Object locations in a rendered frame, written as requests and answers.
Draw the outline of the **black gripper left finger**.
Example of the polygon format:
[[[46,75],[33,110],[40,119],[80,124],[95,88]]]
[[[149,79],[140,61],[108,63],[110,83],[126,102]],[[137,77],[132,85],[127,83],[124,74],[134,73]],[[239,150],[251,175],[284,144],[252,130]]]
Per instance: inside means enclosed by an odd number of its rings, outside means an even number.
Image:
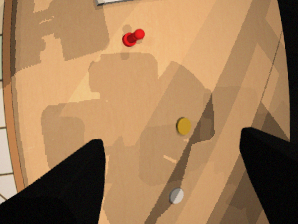
[[[0,224],[98,224],[106,155],[101,140],[84,147],[0,204]]]

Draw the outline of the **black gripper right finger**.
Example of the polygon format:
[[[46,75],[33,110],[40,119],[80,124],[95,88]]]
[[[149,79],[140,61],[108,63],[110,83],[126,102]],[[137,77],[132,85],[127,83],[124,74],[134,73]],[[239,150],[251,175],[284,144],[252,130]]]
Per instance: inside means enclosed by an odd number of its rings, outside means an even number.
[[[243,127],[238,148],[269,224],[298,224],[298,145]]]

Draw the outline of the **red pawn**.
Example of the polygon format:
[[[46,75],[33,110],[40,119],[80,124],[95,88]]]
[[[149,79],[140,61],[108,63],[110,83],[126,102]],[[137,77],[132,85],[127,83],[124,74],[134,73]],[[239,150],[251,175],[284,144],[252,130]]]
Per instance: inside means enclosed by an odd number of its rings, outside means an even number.
[[[125,45],[125,47],[132,47],[132,45],[136,44],[137,40],[142,39],[142,37],[145,36],[144,30],[141,30],[141,28],[138,28],[138,30],[134,31],[133,34],[125,34],[124,37],[122,37],[122,44]]]

